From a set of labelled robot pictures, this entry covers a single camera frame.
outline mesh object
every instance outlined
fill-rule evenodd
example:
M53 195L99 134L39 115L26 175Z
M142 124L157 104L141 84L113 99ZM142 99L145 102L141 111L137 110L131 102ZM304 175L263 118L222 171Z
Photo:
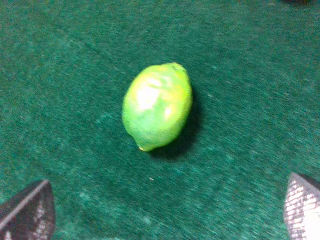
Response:
M0 240L50 240L56 215L48 180L31 183L0 205Z
M292 173L284 202L284 222L292 240L320 239L320 183Z

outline green lime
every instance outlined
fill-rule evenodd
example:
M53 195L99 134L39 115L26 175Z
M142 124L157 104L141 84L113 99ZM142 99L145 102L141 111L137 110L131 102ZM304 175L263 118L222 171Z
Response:
M143 151L165 146L179 136L192 101L186 69L175 62L149 66L124 96L124 128Z

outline green felt surface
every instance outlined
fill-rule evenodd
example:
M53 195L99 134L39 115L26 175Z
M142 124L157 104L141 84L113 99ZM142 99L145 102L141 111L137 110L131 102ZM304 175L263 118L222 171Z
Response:
M1 1L0 202L50 180L54 240L287 240L289 174L320 179L319 5L170 2ZM191 115L142 152L122 100L170 62Z

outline fabric surface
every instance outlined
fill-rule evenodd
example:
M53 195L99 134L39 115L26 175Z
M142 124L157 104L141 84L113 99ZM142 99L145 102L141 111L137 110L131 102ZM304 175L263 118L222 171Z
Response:
M289 239L291 172L320 179L319 10L1 1L0 202L48 179L55 240ZM191 114L175 142L142 152L123 97L171 62L189 74Z

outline lemon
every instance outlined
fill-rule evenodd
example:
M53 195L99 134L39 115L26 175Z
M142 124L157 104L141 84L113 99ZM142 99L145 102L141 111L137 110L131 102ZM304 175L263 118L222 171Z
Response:
M176 139L192 106L192 87L178 63L152 65L132 81L122 105L125 130L143 151Z

